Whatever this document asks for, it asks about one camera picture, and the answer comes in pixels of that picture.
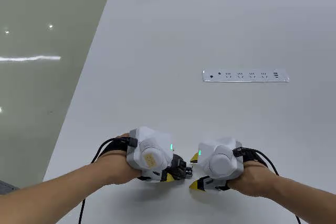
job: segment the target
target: black wire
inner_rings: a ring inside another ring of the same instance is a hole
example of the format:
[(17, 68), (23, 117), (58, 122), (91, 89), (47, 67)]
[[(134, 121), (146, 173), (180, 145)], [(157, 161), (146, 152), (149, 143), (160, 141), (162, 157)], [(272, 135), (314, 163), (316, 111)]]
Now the black wire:
[[(279, 176), (279, 173), (278, 173), (277, 169), (275, 168), (274, 164), (272, 163), (272, 161), (271, 161), (271, 160), (270, 160), (264, 153), (262, 153), (261, 151), (256, 150), (256, 149), (251, 149), (251, 148), (245, 148), (245, 147), (239, 147), (239, 148), (237, 148), (236, 150), (238, 150), (239, 153), (242, 153), (242, 152), (244, 152), (244, 151), (252, 151), (252, 152), (256, 152), (256, 153), (260, 154), (260, 155), (263, 156), (263, 157), (268, 161), (268, 163), (272, 166), (272, 168), (273, 168), (275, 174)], [(295, 217), (296, 217), (296, 220), (298, 221), (298, 224), (301, 224), (301, 220), (300, 220), (300, 218), (299, 218), (298, 216), (296, 216), (296, 215), (295, 215)]]
[[(96, 161), (96, 159), (97, 159), (98, 156), (99, 156), (99, 153), (101, 152), (101, 149), (103, 149), (103, 147), (104, 147), (106, 144), (112, 142), (112, 141), (115, 140), (115, 139), (116, 139), (116, 138), (108, 139), (108, 140), (106, 140), (104, 143), (102, 143), (102, 144), (100, 145), (100, 147), (99, 147), (98, 150), (97, 150), (97, 153), (95, 154), (95, 157), (94, 157), (93, 160), (91, 161), (91, 164), (94, 163), (94, 162)], [(86, 199), (84, 199), (84, 200), (82, 201), (82, 206), (81, 206), (81, 208), (80, 208), (80, 214), (79, 214), (78, 224), (81, 224), (81, 222), (82, 222), (82, 217), (83, 217), (83, 212), (84, 212), (84, 206), (85, 206), (85, 200), (86, 200)]]

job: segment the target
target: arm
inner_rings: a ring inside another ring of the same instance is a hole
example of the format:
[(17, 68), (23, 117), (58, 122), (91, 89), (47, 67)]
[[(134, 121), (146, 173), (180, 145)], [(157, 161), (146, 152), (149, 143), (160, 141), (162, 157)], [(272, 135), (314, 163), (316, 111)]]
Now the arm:
[(310, 224), (330, 224), (336, 219), (336, 195), (279, 177), (258, 162), (246, 162), (243, 174), (228, 186), (248, 196), (271, 199)]
[(0, 223), (56, 223), (102, 186), (123, 184), (139, 176), (140, 171), (126, 162), (125, 152), (108, 152), (95, 163), (59, 178), (1, 196)]

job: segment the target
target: black cable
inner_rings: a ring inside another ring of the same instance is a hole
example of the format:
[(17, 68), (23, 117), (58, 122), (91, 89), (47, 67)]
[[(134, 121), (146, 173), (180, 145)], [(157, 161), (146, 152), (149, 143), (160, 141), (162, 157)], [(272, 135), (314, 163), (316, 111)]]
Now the black cable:
[[(102, 143), (102, 144), (100, 145), (100, 147), (98, 148), (97, 153), (95, 154), (95, 157), (94, 157), (93, 160), (91, 161), (91, 164), (94, 163), (94, 162), (96, 161), (96, 159), (99, 157), (99, 154), (100, 154), (100, 152), (101, 152), (101, 149), (103, 149), (103, 147), (104, 147), (106, 144), (108, 144), (108, 143), (110, 143), (110, 142), (112, 142), (112, 141), (114, 141), (114, 140), (118, 140), (118, 141), (120, 141), (120, 142), (126, 142), (126, 143), (129, 143), (130, 140), (132, 140), (132, 139), (133, 139), (133, 138), (131, 138), (131, 137), (120, 137), (120, 138), (111, 138), (111, 139), (106, 140), (106, 141), (105, 141), (104, 143)], [(85, 200), (86, 200), (86, 199), (84, 199), (84, 200), (82, 201), (82, 206), (81, 206), (81, 208), (80, 208), (80, 214), (79, 214), (78, 224), (81, 224), (81, 222), (82, 222), (82, 217), (83, 217), (83, 212), (84, 212), (84, 206), (85, 206)]]
[[(275, 174), (279, 176), (279, 173), (278, 173), (277, 169), (275, 168), (274, 164), (272, 163), (272, 161), (261, 151), (256, 150), (256, 149), (251, 149), (251, 148), (238, 147), (238, 148), (233, 150), (233, 153), (234, 153), (235, 157), (240, 157), (240, 156), (243, 156), (245, 154), (244, 151), (256, 152), (256, 153), (260, 154), (261, 156), (263, 156), (264, 159), (266, 159), (267, 162), (272, 166)], [(298, 224), (301, 224), (300, 218), (296, 215), (295, 215), (295, 217), (296, 217), (296, 220), (298, 221)]]

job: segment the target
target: white plastic housing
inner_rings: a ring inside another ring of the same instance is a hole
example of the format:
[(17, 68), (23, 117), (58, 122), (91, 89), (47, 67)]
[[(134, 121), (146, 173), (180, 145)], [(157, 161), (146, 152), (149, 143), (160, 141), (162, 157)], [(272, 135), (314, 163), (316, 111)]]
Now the white plastic housing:
[(198, 145), (197, 163), (204, 173), (214, 179), (233, 179), (244, 170), (242, 158), (236, 158), (232, 150), (241, 143), (232, 137), (224, 137)]
[(171, 136), (148, 127), (139, 127), (131, 131), (130, 136), (138, 139), (138, 146), (128, 147), (127, 162), (142, 170), (142, 176), (160, 181), (162, 170), (170, 166), (173, 159)]

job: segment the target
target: wrist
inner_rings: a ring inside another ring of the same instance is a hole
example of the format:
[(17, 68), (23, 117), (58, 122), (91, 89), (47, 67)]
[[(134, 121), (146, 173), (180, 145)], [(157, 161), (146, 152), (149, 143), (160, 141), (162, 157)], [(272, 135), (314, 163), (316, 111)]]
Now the wrist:
[(110, 184), (111, 174), (107, 166), (104, 165), (104, 162), (101, 162), (100, 160), (98, 160), (94, 162), (93, 164), (90, 164), (89, 166), (91, 166), (92, 169), (94, 170), (95, 179), (101, 185), (101, 187), (107, 184)]
[(262, 197), (272, 199), (274, 195), (276, 195), (278, 191), (280, 191), (283, 180), (283, 177), (275, 176), (274, 178), (267, 181), (264, 185)]

